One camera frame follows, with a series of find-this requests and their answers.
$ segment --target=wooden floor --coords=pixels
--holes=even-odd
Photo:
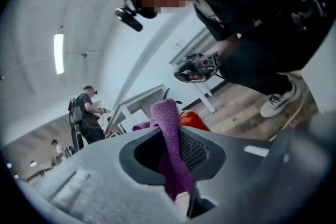
[[[212,132],[243,138],[269,140],[278,130],[282,129],[301,104],[307,85],[302,79],[296,81],[302,89],[301,97],[287,105],[284,111],[274,118],[264,119],[259,113],[261,106],[267,100],[266,96],[252,89],[231,83],[225,85],[208,98],[217,110],[215,113],[211,114],[203,103],[197,104],[191,110],[199,114]],[[308,92],[301,111],[290,122],[288,127],[294,127],[316,112],[316,103],[310,92]]]

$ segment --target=purple cloth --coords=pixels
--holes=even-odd
[[[133,127],[139,130],[147,127],[161,128],[165,146],[160,160],[159,172],[165,177],[165,190],[172,200],[182,192],[192,190],[193,177],[180,154],[180,116],[175,101],[166,99],[151,106],[152,119]]]

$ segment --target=ceiling light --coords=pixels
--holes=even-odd
[[[54,57],[55,57],[56,74],[64,73],[63,39],[64,39],[63,34],[54,35]]]

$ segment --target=mesh grille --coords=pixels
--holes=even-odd
[[[189,170],[196,168],[208,158],[208,149],[200,142],[180,132],[181,157]]]

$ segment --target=shoe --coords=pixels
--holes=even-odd
[[[260,114],[264,118],[270,118],[278,115],[285,106],[296,101],[301,95],[301,89],[295,84],[294,81],[291,81],[292,88],[290,91],[286,92],[283,95],[272,94],[266,103],[261,107]]]

